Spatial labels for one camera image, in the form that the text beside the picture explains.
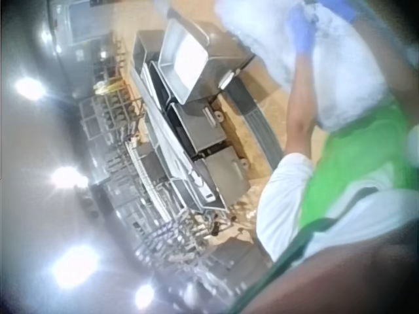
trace green apron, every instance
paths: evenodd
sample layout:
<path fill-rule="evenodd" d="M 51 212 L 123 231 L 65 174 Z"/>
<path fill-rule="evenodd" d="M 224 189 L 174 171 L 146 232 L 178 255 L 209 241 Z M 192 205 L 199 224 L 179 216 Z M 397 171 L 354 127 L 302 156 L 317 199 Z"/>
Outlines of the green apron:
<path fill-rule="evenodd" d="M 302 256 L 314 232 L 324 232 L 337 221 L 324 218 L 325 214 L 351 182 L 391 163 L 393 188 L 418 189 L 417 170 L 405 158 L 407 121 L 393 97 L 384 99 L 381 105 L 329 136 L 304 194 L 300 232 L 264 277 L 240 296 L 227 313 L 241 313 Z"/>
<path fill-rule="evenodd" d="M 299 227 L 323 218 L 348 185 L 387 163 L 394 168 L 393 188 L 418 188 L 417 172 L 406 157 L 407 121 L 393 97 L 382 107 L 331 134 L 302 201 Z"/>

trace white t-shirt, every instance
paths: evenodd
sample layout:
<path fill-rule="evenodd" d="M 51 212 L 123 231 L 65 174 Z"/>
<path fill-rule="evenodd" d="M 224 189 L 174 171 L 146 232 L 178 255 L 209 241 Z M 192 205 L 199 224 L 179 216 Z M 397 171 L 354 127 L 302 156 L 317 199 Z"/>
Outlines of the white t-shirt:
<path fill-rule="evenodd" d="M 272 174 L 259 202 L 257 236 L 273 261 L 298 232 L 301 203 L 314 165 L 298 153 L 285 156 Z M 302 260 L 335 245 L 372 239 L 419 217 L 419 192 L 393 189 L 393 167 L 386 164 L 350 184 L 327 212 L 337 218 L 363 188 L 378 192 L 359 200 L 331 229 L 316 233 Z"/>

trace machinery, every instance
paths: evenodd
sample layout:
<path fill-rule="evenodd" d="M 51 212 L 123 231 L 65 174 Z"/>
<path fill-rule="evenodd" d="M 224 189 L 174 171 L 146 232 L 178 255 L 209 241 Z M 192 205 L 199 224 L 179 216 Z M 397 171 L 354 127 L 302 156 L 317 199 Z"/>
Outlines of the machinery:
<path fill-rule="evenodd" d="M 232 206 L 250 188 L 247 160 L 227 141 L 223 114 L 211 103 L 226 92 L 247 105 L 238 111 L 257 129 L 261 113 L 236 78 L 251 54 L 211 24 L 178 18 L 166 31 L 139 31 L 132 58 L 141 99 L 124 85 L 80 104 L 90 149 L 107 174 L 98 184 L 141 263 L 200 283 L 228 304 L 268 268 L 256 245 L 239 241 L 229 248 L 231 240 L 216 251 L 241 253 L 219 257 L 209 242 L 240 216 Z M 137 140 L 140 120 L 148 142 Z M 259 129 L 261 147 L 279 151 L 270 127 Z M 270 157 L 274 167 L 280 154 Z M 248 254 L 250 264 L 240 263 Z"/>

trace green strap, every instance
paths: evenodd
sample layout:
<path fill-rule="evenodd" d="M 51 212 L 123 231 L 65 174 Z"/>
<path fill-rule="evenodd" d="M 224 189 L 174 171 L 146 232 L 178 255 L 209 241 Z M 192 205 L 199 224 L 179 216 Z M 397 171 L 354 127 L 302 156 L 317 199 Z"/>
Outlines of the green strap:
<path fill-rule="evenodd" d="M 228 314 L 241 313 L 250 302 L 264 290 L 273 280 L 283 275 L 294 263 L 300 259 L 312 240 L 315 232 L 324 232 L 329 229 L 336 222 L 335 219 L 324 218 L 304 227 L 294 238 L 288 248 L 280 256 L 277 262 L 268 270 L 261 280 L 248 288 L 234 303 L 234 305 L 227 312 Z"/>

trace sleeve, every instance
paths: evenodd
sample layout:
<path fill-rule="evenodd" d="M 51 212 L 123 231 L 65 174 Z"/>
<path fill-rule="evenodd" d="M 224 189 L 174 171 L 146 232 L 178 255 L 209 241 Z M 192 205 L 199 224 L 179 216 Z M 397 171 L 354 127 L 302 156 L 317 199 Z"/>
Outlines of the sleeve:
<path fill-rule="evenodd" d="M 298 231 L 301 201 L 313 175 L 310 159 L 299 153 L 285 156 L 265 186 L 257 209 L 256 233 L 276 261 Z"/>

